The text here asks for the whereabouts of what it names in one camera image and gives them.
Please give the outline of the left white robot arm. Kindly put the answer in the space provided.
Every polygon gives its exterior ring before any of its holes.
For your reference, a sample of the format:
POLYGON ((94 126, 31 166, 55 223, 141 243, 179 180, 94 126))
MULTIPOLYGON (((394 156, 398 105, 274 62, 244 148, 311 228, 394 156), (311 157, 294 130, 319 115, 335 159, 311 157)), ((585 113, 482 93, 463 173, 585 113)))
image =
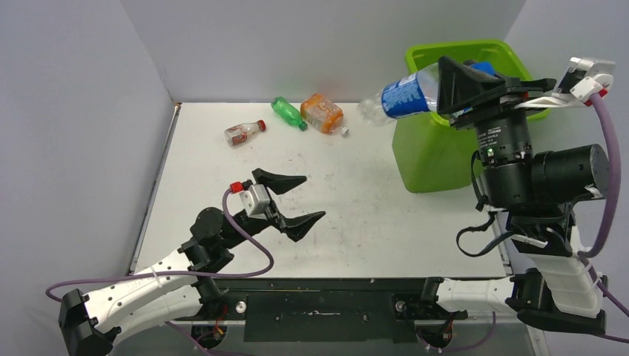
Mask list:
POLYGON ((70 355, 108 355, 127 337, 160 323, 199 315, 209 320, 227 308, 217 286, 223 269, 233 260, 232 249, 267 228, 290 240, 303 239, 323 217, 317 211, 286 217, 274 198, 306 181, 305 176, 252 171, 251 179, 234 182, 226 195, 238 195, 243 209, 226 206, 198 213, 191 236, 153 265, 137 274, 98 279, 93 291, 80 291, 77 282, 60 299, 58 324, 70 355))

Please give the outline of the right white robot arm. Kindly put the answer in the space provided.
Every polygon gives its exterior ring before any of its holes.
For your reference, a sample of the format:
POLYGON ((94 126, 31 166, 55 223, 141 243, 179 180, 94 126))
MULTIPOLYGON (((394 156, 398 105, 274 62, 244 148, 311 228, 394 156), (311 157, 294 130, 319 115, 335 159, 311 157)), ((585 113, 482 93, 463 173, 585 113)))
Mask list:
POLYGON ((482 250, 488 254, 505 240, 534 266, 501 279, 429 283, 419 300, 428 317, 445 311, 496 312, 550 332, 602 336, 606 283, 582 259, 574 206, 616 196, 617 170, 599 145, 563 151, 533 151, 527 118, 547 107, 587 107, 604 96, 613 81, 614 63, 573 57, 561 80, 523 80, 489 74, 470 63, 438 60, 437 112, 457 129, 472 128, 483 167, 473 188, 476 208, 490 217, 507 214, 506 230, 482 250))

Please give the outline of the pepsi bottle blue cap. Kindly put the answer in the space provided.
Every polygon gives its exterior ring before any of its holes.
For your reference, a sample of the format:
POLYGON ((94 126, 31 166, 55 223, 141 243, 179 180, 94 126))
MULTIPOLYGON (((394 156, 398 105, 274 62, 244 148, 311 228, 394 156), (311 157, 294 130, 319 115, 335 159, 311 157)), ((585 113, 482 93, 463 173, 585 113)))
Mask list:
MULTIPOLYGON (((373 96, 362 100, 358 104, 358 112, 363 121, 384 126, 407 116, 437 113, 437 62, 386 85, 373 96)), ((489 62, 467 60, 460 63, 501 77, 489 62)))

